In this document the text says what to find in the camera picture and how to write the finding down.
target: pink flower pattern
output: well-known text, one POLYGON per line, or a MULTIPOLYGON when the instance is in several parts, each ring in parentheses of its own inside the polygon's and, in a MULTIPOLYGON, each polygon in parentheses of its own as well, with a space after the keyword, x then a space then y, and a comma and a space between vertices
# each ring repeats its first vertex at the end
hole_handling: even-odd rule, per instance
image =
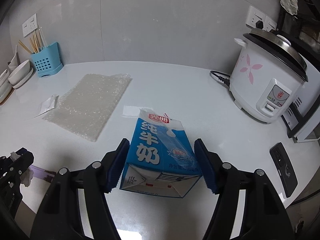
POLYGON ((243 67, 242 69, 240 69, 240 72, 245 72, 247 74, 247 77, 249 78, 249 81, 250 83, 253 85, 253 75, 252 75, 252 72, 251 70, 252 69, 260 69, 262 68, 262 65, 261 64, 254 64, 253 66, 250 65, 250 57, 249 55, 247 54, 247 67, 243 67))

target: rice cooker handle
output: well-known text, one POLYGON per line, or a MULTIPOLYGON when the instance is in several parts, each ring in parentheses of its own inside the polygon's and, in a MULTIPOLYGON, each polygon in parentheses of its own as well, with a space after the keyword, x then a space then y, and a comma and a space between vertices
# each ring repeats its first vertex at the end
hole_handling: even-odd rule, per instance
POLYGON ((235 42, 238 43, 240 46, 246 48, 248 46, 248 43, 244 40, 241 40, 241 39, 236 39, 235 38, 235 42))

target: wall socket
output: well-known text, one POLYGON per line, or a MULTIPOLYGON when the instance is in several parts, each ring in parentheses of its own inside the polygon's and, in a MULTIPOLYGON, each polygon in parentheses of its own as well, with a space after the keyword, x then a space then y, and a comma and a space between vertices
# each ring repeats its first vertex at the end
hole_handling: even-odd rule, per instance
POLYGON ((263 30, 267 32, 269 32, 271 29, 275 30, 277 27, 277 23, 268 15, 257 8, 250 6, 245 24, 247 24, 249 27, 256 28, 257 21, 263 22, 263 30))
POLYGON ((247 16, 247 21, 245 24, 249 25, 252 28, 256 28, 256 22, 257 21, 262 21, 263 23, 266 20, 266 15, 259 11, 257 8, 250 6, 249 7, 249 12, 247 16))
POLYGON ((271 19, 269 16, 266 16, 266 20, 263 23, 263 29, 267 32, 270 30, 276 30, 277 23, 271 19))
POLYGON ((22 24, 23 37, 26 37, 29 33, 33 32, 37 28, 37 15, 34 14, 22 24))

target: milk carton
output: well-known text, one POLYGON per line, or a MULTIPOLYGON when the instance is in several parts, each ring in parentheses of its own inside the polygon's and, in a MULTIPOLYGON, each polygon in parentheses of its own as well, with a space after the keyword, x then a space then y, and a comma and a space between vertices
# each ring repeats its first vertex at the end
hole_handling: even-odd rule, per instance
POLYGON ((201 176, 181 122, 141 110, 120 189, 183 198, 201 176))

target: black phone case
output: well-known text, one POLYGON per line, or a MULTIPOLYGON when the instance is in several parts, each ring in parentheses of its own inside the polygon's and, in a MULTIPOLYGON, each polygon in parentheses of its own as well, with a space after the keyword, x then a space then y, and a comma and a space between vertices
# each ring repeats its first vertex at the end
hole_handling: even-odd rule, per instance
POLYGON ((280 175, 285 196, 290 197, 297 187, 298 181, 289 156, 281 142, 270 149, 270 155, 280 175))

